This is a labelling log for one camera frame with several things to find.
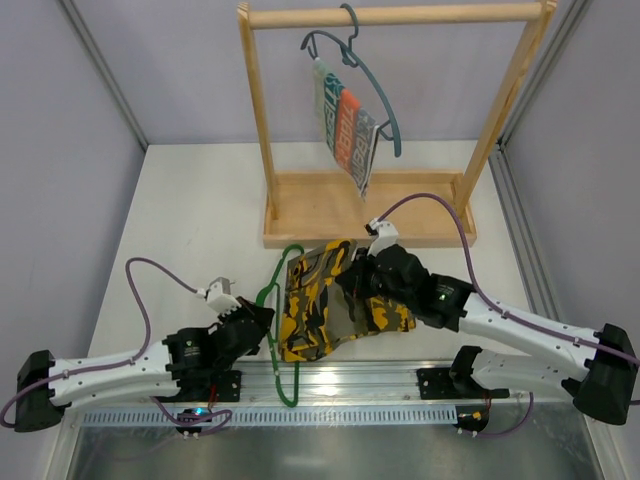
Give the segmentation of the green wire hanger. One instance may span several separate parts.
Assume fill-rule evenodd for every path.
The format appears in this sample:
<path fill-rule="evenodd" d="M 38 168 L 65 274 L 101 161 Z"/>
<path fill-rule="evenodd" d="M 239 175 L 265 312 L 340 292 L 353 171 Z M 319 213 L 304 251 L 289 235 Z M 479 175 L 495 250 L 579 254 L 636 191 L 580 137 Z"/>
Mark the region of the green wire hanger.
<path fill-rule="evenodd" d="M 257 294 L 255 303 L 259 307 L 264 307 L 267 300 L 272 294 L 275 294 L 276 309 L 273 321 L 274 331 L 269 330 L 266 334 L 268 349 L 271 358 L 271 365 L 274 375 L 275 389 L 281 403 L 287 408 L 295 408 L 299 403 L 299 380 L 300 380 L 300 364 L 294 363 L 293 367 L 293 396 L 289 398 L 283 390 L 282 375 L 280 369 L 280 363 L 276 352 L 277 347 L 277 334 L 280 332 L 280 320 L 282 314 L 282 293 L 281 285 L 279 283 L 280 274 L 288 259 L 288 256 L 293 252 L 297 252 L 299 255 L 305 253 L 304 248 L 299 244 L 288 245 L 281 254 L 281 257 L 271 275 L 269 283 L 264 286 Z"/>

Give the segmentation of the camouflage yellow green trousers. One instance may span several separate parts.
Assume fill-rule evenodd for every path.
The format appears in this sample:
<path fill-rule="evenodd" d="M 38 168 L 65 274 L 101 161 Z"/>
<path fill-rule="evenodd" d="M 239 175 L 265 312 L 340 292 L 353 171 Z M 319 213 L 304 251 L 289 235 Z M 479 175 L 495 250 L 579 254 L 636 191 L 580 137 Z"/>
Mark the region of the camouflage yellow green trousers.
<path fill-rule="evenodd" d="M 381 297 L 354 300 L 338 285 L 356 248 L 354 239 L 332 240 L 287 262 L 278 334 L 283 361 L 317 361 L 344 343 L 416 328 L 407 307 Z"/>

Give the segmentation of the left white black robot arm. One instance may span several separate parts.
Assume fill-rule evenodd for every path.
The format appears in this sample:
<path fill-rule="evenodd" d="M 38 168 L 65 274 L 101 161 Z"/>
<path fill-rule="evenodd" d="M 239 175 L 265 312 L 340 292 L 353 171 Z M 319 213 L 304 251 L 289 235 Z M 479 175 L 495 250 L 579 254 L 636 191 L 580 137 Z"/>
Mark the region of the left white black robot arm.
<path fill-rule="evenodd" d="M 141 353 L 68 360 L 33 352 L 17 375 L 14 420 L 4 425 L 40 431 L 68 410 L 135 398 L 204 402 L 212 389 L 223 391 L 239 358 L 259 352 L 274 316 L 272 308 L 236 297 L 214 328 L 183 328 Z"/>

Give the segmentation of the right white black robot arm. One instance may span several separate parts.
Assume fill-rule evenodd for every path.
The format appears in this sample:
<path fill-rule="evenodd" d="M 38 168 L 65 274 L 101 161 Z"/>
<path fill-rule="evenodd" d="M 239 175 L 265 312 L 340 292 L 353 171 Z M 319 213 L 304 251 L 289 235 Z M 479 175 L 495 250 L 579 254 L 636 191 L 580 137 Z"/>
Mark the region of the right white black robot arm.
<path fill-rule="evenodd" d="M 521 390 L 568 399 L 606 424 L 626 423 L 635 405 L 639 371 L 627 332 L 607 323 L 576 327 L 513 309 L 474 283 L 429 272 L 413 254 L 392 245 L 377 255 L 357 251 L 336 278 L 353 300 L 381 297 L 406 307 L 425 325 L 463 332 L 518 350 L 516 357 L 471 346 L 456 355 L 450 377 L 464 395 Z"/>

